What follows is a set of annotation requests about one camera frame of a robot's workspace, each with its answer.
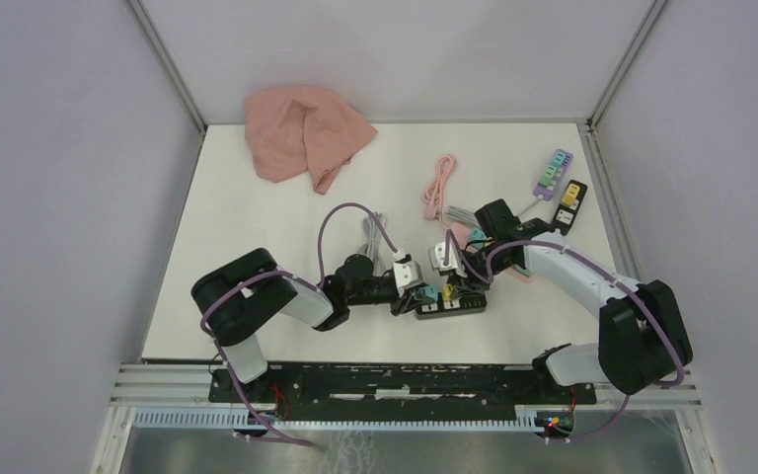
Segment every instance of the plug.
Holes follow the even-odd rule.
[[[393,253],[394,262],[399,262],[400,260],[404,259],[408,255],[408,252],[405,251],[402,247],[397,249],[396,252]]]
[[[437,206],[434,204],[433,200],[425,205],[425,211],[422,212],[422,217],[424,217],[425,220],[437,220]]]

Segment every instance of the white wall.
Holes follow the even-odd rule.
[[[758,472],[758,1],[672,2],[600,141],[679,297],[724,472]]]
[[[196,143],[121,1],[0,1],[0,473],[87,469]]]
[[[591,113],[649,0],[145,0],[202,114],[332,88],[371,119]]]

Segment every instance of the coiled pink cable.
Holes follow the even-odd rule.
[[[443,222],[443,192],[446,188],[446,181],[455,171],[457,160],[452,154],[443,155],[437,160],[434,181],[428,185],[425,192],[422,193],[422,202],[425,204],[425,212],[422,214],[426,220],[438,220],[443,228],[449,226]]]

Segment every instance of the white platform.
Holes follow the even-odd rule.
[[[181,226],[158,298],[144,358],[213,357],[213,344],[198,329],[200,313],[190,297],[205,274],[258,247],[280,265],[310,281],[320,279],[315,251],[318,228],[330,208],[358,201],[389,216],[388,231],[426,272],[426,249],[443,238],[436,222],[422,218],[419,196],[434,177],[435,160],[454,153],[458,168],[449,180],[446,203],[477,209],[504,198],[518,211],[551,155],[574,155],[567,179],[590,187],[568,240],[613,267],[600,210],[582,144],[572,123],[379,124],[378,136],[344,167],[326,196],[312,191],[304,174],[273,184],[259,178],[240,125],[209,128],[190,188]],[[551,202],[525,218],[550,219]],[[324,240],[327,272],[334,271],[362,243],[358,209],[340,211]],[[390,262],[387,248],[383,255]],[[276,315],[259,332],[269,360],[365,362],[529,362],[562,343],[597,340],[597,323],[550,283],[530,284],[499,276],[487,293],[483,314],[429,321],[413,313],[391,316],[386,305],[351,308],[350,319],[327,333]]]

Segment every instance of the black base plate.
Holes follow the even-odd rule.
[[[210,402],[242,403],[226,369],[215,370],[213,382]],[[295,421],[511,421],[515,405],[597,403],[593,386],[549,387],[530,365],[270,362],[243,387],[252,403],[274,403],[275,384]],[[440,396],[377,399],[377,389]],[[285,405],[281,399],[280,416]]]

